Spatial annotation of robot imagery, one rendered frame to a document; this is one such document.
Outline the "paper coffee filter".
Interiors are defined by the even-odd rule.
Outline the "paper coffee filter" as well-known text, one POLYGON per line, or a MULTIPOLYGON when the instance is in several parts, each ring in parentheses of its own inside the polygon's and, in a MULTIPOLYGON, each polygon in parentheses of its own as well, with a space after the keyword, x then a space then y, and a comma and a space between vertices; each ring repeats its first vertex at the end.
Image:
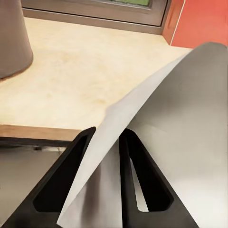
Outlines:
MULTIPOLYGON (((105 108, 58 226, 123 228, 119 138, 126 128, 137 134, 199 228, 228 228, 227 46, 197 46, 105 108)), ((138 209, 149 212, 130 162, 138 209)))

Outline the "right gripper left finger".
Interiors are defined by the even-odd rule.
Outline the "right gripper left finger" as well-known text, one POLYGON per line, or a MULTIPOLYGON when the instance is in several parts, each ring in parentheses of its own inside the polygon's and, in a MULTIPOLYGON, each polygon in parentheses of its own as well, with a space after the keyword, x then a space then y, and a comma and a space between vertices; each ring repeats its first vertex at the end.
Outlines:
POLYGON ((76 136, 1 228, 62 228, 58 218, 95 132, 76 136))

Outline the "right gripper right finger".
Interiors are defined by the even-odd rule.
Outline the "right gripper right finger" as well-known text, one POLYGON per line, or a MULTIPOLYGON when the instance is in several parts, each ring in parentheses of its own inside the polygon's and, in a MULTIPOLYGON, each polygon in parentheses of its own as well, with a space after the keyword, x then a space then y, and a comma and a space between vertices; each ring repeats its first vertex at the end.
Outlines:
POLYGON ((135 132, 119 138, 123 228, 199 228, 135 132), (132 159, 149 212, 138 209, 132 159))

